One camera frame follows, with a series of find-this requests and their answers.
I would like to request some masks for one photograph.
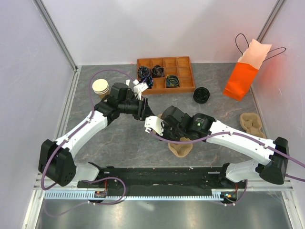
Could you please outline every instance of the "wall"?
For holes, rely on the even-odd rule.
[[[21,228],[72,69],[32,0],[0,1],[0,222]]]
[[[256,38],[276,0],[43,0],[78,65],[190,56],[235,62],[235,36]]]
[[[290,155],[305,162],[305,1],[287,1],[264,43],[287,51],[261,68],[253,90],[270,138],[289,141]],[[290,162],[288,174],[305,178],[305,169]],[[292,181],[305,219],[305,184]]]

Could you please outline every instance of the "orange bag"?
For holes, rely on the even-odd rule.
[[[239,35],[243,34],[240,33],[236,36],[235,43],[238,50],[241,52],[237,45],[237,37]],[[268,60],[286,51],[286,48],[284,47],[274,49],[278,50],[284,48],[285,50],[277,55],[265,59],[268,53],[274,51],[270,51],[270,44],[261,44],[260,42],[254,39],[252,39],[250,44],[247,41],[247,44],[248,49],[244,53],[241,52],[242,56],[238,59],[238,62],[224,89],[224,95],[236,99],[238,101],[241,101],[241,99],[247,94],[252,84],[252,81],[258,73],[258,70],[260,69],[262,63],[265,60]]]

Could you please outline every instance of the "black round object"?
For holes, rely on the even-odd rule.
[[[199,104],[204,104],[208,101],[210,92],[205,87],[198,87],[193,94],[194,100]]]

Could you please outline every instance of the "black wire handle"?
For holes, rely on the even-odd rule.
[[[240,53],[241,53],[242,56],[243,56],[243,52],[240,50],[240,48],[239,48],[238,45],[237,45],[237,37],[238,37],[239,35],[242,35],[242,36],[244,37],[244,39],[246,40],[246,42],[247,42],[247,44],[248,44],[248,48],[249,48],[249,42],[247,41],[247,38],[246,38],[246,36],[245,36],[243,33],[239,33],[239,34],[237,34],[237,36],[235,37],[235,44],[236,44],[236,47],[238,48],[238,50],[240,51]]]
[[[275,56],[278,56],[279,54],[282,54],[283,52],[285,52],[285,51],[287,50],[285,47],[280,47],[280,48],[273,49],[273,50],[269,51],[269,52],[267,53],[267,55],[268,55],[269,53],[271,53],[271,52],[275,51],[275,50],[278,50],[278,49],[284,49],[284,51],[282,51],[282,52],[278,53],[277,55],[271,56],[271,57],[269,57],[269,58],[265,59],[264,61],[269,60],[269,59],[271,59],[271,58],[274,58]]]

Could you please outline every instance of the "wooden tray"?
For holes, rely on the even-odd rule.
[[[152,69],[157,64],[164,68],[164,77],[153,78],[152,88],[146,89],[143,94],[185,93],[195,91],[194,76],[189,56],[138,59],[138,69],[140,66],[146,66]],[[180,87],[167,88],[165,81],[168,75],[178,76]]]

